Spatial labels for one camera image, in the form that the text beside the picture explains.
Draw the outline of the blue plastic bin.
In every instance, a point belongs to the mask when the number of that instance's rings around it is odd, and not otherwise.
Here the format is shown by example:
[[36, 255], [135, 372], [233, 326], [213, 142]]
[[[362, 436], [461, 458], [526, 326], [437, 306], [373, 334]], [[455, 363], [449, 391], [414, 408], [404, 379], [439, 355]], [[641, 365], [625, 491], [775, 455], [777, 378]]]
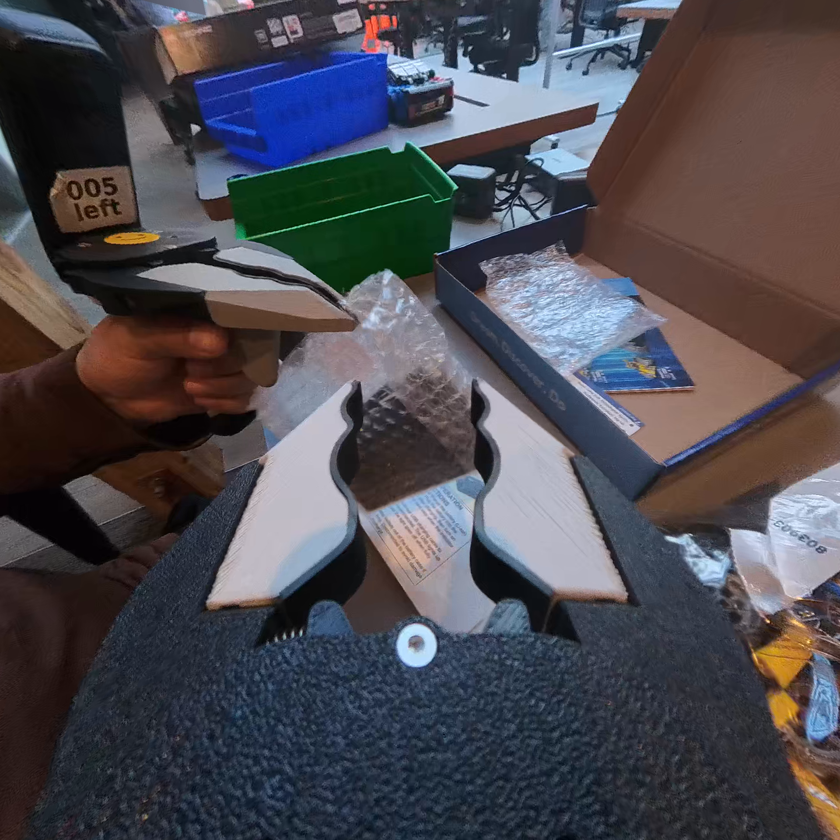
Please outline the blue plastic bin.
[[281, 167], [389, 126], [384, 54], [297, 56], [248, 71], [251, 146], [227, 148]]
[[254, 67], [196, 78], [193, 89], [203, 124], [211, 137], [229, 151], [245, 150], [245, 156], [266, 151], [258, 131], [251, 89]]

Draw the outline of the clear bag small dark parts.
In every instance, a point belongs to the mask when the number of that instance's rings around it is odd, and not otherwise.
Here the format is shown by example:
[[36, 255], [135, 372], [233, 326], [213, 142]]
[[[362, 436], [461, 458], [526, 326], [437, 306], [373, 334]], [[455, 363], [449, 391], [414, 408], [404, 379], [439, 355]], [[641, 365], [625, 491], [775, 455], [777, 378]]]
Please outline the clear bag small dark parts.
[[383, 508], [474, 468], [471, 381], [443, 328], [390, 270], [346, 297], [351, 332], [309, 333], [280, 363], [277, 383], [257, 397], [267, 432], [282, 439], [347, 381], [361, 385], [360, 506]]

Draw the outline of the person's left forearm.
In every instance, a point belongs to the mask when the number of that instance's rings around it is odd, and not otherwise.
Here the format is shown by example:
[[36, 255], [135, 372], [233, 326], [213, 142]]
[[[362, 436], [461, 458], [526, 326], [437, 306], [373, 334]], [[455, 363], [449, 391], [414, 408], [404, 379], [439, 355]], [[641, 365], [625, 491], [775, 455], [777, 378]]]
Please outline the person's left forearm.
[[1, 376], [2, 495], [59, 487], [153, 443], [82, 384], [81, 344]]

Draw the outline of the black electronic device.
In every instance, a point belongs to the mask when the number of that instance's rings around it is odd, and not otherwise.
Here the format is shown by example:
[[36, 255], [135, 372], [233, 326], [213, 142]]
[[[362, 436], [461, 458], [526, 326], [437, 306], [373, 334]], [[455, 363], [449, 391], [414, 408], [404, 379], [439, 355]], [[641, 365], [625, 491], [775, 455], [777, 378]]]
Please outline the black electronic device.
[[460, 163], [447, 175], [456, 184], [455, 216], [483, 221], [495, 212], [497, 171], [493, 167]]

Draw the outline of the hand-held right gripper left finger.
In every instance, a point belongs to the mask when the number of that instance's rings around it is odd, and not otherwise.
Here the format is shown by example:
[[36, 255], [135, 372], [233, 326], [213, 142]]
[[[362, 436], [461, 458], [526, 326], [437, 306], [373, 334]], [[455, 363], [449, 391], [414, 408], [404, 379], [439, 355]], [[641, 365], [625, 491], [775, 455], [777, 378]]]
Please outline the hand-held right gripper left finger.
[[349, 548], [349, 489], [361, 384], [347, 381], [259, 461], [257, 478], [206, 598], [206, 609], [286, 600]]

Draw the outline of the black mesh office chair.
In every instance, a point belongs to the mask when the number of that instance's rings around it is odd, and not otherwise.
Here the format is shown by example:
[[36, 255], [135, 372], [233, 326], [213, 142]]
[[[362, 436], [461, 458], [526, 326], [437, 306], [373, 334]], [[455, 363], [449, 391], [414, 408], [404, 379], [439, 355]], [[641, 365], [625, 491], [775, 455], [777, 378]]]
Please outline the black mesh office chair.
[[541, 55], [540, 1], [476, 2], [480, 27], [461, 29], [463, 56], [473, 72], [518, 82], [522, 67]]

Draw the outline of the blue cardboard box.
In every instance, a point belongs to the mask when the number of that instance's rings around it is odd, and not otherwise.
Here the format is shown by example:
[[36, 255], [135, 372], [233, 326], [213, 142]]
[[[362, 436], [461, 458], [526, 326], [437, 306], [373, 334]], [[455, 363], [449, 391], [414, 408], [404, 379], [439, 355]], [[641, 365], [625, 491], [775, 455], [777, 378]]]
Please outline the blue cardboard box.
[[[682, 2], [587, 175], [594, 205], [436, 258], [436, 296], [651, 519], [838, 462], [839, 3]], [[666, 318], [690, 392], [628, 435], [488, 308], [480, 262], [563, 241]]]

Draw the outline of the person's left hand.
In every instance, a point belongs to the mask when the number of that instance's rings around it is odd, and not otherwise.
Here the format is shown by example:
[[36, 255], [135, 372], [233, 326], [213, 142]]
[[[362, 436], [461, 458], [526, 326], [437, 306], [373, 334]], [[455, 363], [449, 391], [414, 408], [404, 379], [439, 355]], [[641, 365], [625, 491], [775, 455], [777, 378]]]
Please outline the person's left hand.
[[91, 394], [133, 424], [240, 415], [256, 385], [231, 341], [210, 322], [107, 316], [81, 345], [76, 370]]

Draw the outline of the white flat adapter box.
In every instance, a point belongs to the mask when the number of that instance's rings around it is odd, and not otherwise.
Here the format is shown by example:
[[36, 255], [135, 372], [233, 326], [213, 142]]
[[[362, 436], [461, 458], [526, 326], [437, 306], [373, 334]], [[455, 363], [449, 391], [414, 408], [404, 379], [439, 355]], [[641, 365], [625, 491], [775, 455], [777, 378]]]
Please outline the white flat adapter box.
[[523, 160], [529, 172], [549, 178], [575, 176], [576, 173], [585, 177], [589, 169], [587, 161], [560, 148], [528, 154]]

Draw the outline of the clear bag grey tracks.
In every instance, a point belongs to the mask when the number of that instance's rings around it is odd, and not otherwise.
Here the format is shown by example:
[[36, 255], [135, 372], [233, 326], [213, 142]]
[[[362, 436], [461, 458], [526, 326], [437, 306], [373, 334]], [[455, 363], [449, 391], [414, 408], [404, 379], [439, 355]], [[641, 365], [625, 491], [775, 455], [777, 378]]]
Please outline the clear bag grey tracks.
[[561, 375], [667, 322], [575, 262], [562, 243], [485, 259], [479, 269], [488, 308]]

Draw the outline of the small black box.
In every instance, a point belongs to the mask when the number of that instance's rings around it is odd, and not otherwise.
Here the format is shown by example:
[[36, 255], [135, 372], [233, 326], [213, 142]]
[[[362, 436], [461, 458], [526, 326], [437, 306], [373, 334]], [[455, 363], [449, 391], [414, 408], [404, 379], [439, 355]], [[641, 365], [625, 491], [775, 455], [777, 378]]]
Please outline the small black box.
[[582, 171], [567, 172], [554, 179], [551, 215], [564, 214], [579, 207], [597, 205], [592, 190]]

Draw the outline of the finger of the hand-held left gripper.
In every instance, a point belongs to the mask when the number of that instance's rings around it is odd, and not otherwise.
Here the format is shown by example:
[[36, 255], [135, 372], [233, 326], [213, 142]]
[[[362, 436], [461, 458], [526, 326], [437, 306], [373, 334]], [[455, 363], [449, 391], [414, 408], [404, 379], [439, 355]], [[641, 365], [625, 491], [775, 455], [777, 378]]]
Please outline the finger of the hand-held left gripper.
[[227, 329], [298, 332], [349, 332], [356, 317], [341, 301], [320, 290], [268, 280], [256, 289], [204, 293], [211, 320]]
[[258, 244], [224, 248], [203, 263], [145, 269], [140, 277], [204, 292], [309, 290], [345, 309], [343, 295], [324, 280], [290, 256]]

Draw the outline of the blue-cover instruction booklet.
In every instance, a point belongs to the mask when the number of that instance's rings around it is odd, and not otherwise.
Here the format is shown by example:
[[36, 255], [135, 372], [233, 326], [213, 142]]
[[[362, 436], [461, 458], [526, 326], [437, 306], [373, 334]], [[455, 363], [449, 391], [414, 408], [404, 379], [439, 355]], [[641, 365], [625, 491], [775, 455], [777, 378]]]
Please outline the blue-cover instruction booklet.
[[476, 471], [384, 507], [360, 507], [360, 524], [417, 614], [457, 634], [481, 629], [494, 608], [469, 568]]

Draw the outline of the dark stickered table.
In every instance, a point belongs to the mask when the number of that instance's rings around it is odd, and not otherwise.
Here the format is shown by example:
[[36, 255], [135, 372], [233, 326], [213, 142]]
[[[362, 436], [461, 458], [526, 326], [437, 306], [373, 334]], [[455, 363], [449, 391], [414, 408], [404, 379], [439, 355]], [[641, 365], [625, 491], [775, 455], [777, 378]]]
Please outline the dark stickered table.
[[281, 1], [157, 28], [164, 81], [278, 60], [364, 31], [351, 1]]

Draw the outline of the blue black tool battery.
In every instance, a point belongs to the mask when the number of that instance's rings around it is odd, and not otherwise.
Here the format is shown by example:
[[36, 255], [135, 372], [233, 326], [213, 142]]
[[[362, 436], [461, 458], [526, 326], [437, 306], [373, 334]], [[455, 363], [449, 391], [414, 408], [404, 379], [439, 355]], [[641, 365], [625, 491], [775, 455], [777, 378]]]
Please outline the blue black tool battery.
[[388, 119], [391, 124], [413, 127], [451, 112], [455, 81], [421, 59], [393, 58], [386, 68]]

